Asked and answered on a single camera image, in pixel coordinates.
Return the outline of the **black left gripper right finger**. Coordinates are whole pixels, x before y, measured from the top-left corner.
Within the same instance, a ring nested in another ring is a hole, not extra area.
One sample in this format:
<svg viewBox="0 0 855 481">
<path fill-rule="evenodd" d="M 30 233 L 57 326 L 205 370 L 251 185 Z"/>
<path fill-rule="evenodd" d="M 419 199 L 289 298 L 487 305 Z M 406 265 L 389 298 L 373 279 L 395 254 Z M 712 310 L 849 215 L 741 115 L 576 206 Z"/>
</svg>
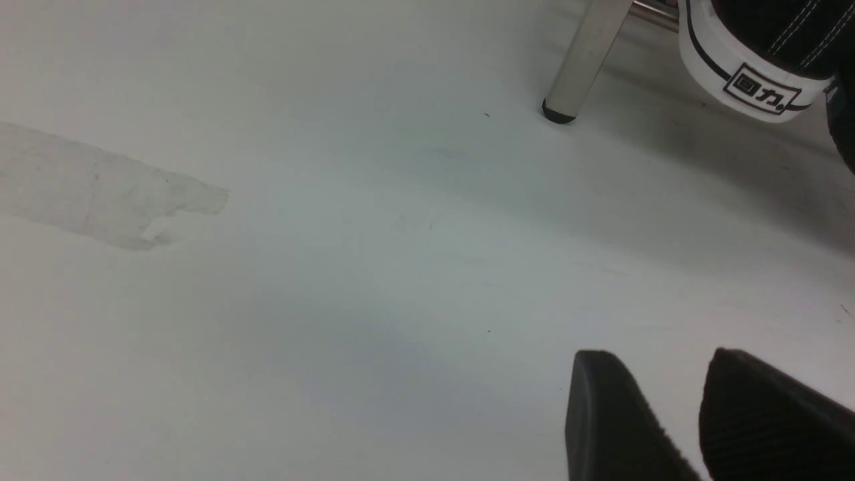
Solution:
<svg viewBox="0 0 855 481">
<path fill-rule="evenodd" d="M 699 410 L 713 480 L 852 480 L 854 414 L 769 363 L 719 347 Z"/>
</svg>

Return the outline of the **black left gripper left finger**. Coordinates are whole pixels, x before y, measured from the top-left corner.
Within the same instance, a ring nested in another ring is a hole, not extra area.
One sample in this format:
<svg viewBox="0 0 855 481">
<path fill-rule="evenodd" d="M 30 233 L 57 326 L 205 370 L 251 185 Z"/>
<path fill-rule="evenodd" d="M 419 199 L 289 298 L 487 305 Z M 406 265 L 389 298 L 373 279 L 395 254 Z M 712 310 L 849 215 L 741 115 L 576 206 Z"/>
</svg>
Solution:
<svg viewBox="0 0 855 481">
<path fill-rule="evenodd" d="M 564 441 L 569 480 L 699 480 L 626 365 L 613 353 L 574 354 Z"/>
</svg>

